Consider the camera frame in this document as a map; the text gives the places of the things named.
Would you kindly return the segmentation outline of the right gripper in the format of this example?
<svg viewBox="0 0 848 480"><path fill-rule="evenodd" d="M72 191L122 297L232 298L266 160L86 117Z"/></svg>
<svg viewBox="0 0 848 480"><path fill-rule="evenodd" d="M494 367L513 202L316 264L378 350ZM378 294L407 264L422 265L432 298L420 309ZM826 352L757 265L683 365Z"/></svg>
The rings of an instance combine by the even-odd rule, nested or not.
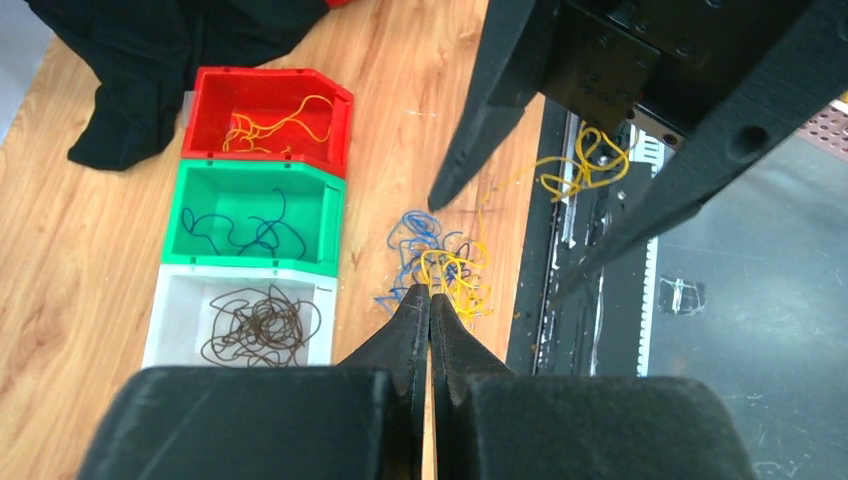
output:
<svg viewBox="0 0 848 480"><path fill-rule="evenodd" d="M560 281L564 299L694 216L846 89L844 1L491 1L427 207L456 199L539 90L592 127L631 122L668 146L732 93Z"/></svg>

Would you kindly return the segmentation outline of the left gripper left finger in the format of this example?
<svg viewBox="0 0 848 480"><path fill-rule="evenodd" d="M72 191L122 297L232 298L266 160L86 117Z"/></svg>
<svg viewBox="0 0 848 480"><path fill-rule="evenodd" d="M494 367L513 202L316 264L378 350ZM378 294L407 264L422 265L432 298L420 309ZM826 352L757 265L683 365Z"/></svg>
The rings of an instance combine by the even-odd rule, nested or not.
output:
<svg viewBox="0 0 848 480"><path fill-rule="evenodd" d="M145 368L113 400L82 479L417 479L431 297L331 367Z"/></svg>

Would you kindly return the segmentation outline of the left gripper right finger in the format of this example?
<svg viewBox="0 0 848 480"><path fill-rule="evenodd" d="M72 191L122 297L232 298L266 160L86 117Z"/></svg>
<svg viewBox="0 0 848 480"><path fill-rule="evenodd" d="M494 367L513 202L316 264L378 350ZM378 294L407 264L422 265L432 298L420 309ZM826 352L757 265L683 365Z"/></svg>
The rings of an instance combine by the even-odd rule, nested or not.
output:
<svg viewBox="0 0 848 480"><path fill-rule="evenodd" d="M441 479L751 479L728 410L675 377L521 375L443 294L429 312Z"/></svg>

